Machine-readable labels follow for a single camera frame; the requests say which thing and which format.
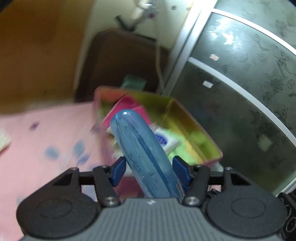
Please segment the floral pattern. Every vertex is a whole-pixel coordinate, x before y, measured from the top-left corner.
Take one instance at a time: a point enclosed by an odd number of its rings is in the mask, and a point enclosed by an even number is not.
[[[268,159],[266,164],[268,164],[272,170],[276,170],[286,159],[286,157],[275,156],[274,158]]]
[[[285,55],[285,52],[283,50],[281,50],[281,56],[280,57],[276,57],[277,58],[277,61],[276,63],[278,64],[278,66],[280,66],[280,70],[281,70],[281,73],[283,76],[284,73],[283,73],[283,70],[281,67],[284,67],[284,69],[289,73],[289,74],[292,74],[289,69],[288,69],[288,66],[287,66],[287,62],[286,61],[289,61],[289,57]]]
[[[287,124],[287,113],[289,108],[284,105],[282,111],[275,111],[274,114],[281,120],[282,123],[289,129],[292,130],[293,128]]]
[[[290,79],[290,80],[288,81],[288,88],[289,88],[289,89],[293,89],[294,87],[295,87],[295,80]]]
[[[265,60],[267,60],[267,55],[264,54],[264,53],[259,53],[259,54],[258,54],[258,59],[259,59],[261,62],[264,62]]]
[[[295,28],[296,27],[296,15],[295,13],[291,12],[287,15],[286,17],[286,20],[287,20],[287,25],[289,27],[293,27]]]
[[[287,31],[287,25],[283,21],[276,20],[274,25],[278,29],[279,34],[282,37],[287,37],[287,33],[286,33],[286,31]]]
[[[67,166],[68,162],[73,158],[76,160],[76,166],[84,165],[90,158],[90,153],[85,153],[85,143],[83,140],[79,140],[73,146],[72,154],[64,153],[64,155],[60,158],[61,152],[55,146],[48,146],[44,151],[44,156],[47,160],[58,161],[62,163],[61,172],[64,171],[64,167]]]
[[[268,50],[269,50],[268,48],[263,47],[263,46],[261,45],[261,40],[260,40],[260,37],[259,37],[258,34],[254,34],[254,35],[253,35],[253,40],[258,44],[258,46],[259,46],[259,48],[260,48],[261,50],[263,50],[263,51],[268,51]]]
[[[225,65],[222,66],[222,73],[223,74],[227,73],[229,66],[230,66],[230,64],[225,64]]]
[[[249,110],[249,112],[253,117],[251,124],[257,126],[255,128],[257,140],[263,134],[272,139],[279,133],[279,129],[265,115],[261,115],[259,111]]]
[[[272,72],[272,75],[265,73],[265,78],[267,78],[269,81],[265,82],[265,86],[270,86],[274,92],[278,93],[279,91],[282,91],[284,88],[284,77],[278,75],[276,72]]]
[[[271,103],[275,94],[276,93],[274,92],[265,92],[265,94],[263,95],[263,101],[265,106],[268,106]]]
[[[293,91],[291,94],[289,94],[289,97],[296,97],[296,93]]]
[[[32,123],[32,125],[30,126],[29,130],[30,131],[34,131],[37,129],[37,127],[39,126],[40,122],[39,121],[35,121]]]
[[[270,2],[267,0],[260,0],[260,3],[265,7],[265,8],[270,8]]]

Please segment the pink fabric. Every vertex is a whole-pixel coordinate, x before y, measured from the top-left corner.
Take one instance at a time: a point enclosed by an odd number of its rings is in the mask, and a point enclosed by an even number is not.
[[[22,237],[15,218],[22,199],[69,167],[89,171],[104,164],[95,122],[92,102],[0,117],[0,127],[12,138],[0,153],[1,241]]]

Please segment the white wall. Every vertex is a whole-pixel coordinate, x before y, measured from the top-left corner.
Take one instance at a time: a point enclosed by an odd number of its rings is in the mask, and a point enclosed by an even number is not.
[[[161,0],[160,12],[157,16],[159,28],[159,41],[163,47],[171,49],[180,32],[183,22],[188,14],[193,0]],[[114,17],[121,15],[124,19],[130,19],[136,11],[133,0],[95,0],[85,28],[80,55],[75,70],[74,88],[78,86],[81,71],[87,55],[89,45],[94,36],[107,28],[118,27]],[[146,20],[138,25],[137,34],[155,38],[154,20]]]

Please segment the metal screw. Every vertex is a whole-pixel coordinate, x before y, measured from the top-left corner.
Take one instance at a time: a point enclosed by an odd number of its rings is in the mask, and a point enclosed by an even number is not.
[[[201,168],[202,165],[201,164],[196,164],[193,166],[193,171],[198,172],[199,168]]]
[[[190,206],[190,207],[196,206],[197,204],[199,204],[199,202],[200,200],[197,197],[186,197],[183,201],[183,203],[186,206]]]
[[[115,197],[105,197],[103,203],[106,207],[114,207],[119,205],[119,200]]]

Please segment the white object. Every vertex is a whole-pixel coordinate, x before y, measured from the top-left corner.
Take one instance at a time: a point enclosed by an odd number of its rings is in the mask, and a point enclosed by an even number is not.
[[[216,165],[214,165],[214,167],[211,169],[211,171],[223,172],[224,167],[219,162],[217,162]]]
[[[112,132],[112,130],[111,130],[111,127],[108,127],[108,129],[106,130],[106,132],[107,132],[108,134],[114,136],[114,134],[113,134],[113,132]]]
[[[202,85],[210,89],[214,84],[212,84],[211,82],[205,80],[202,83]]]
[[[153,199],[147,202],[147,204],[149,204],[150,206],[152,206],[155,203],[156,203],[156,201],[154,201]]]
[[[11,138],[6,134],[3,128],[0,128],[0,152],[9,146]]]
[[[153,133],[167,155],[181,144],[181,140],[173,137],[161,127],[156,128]]]

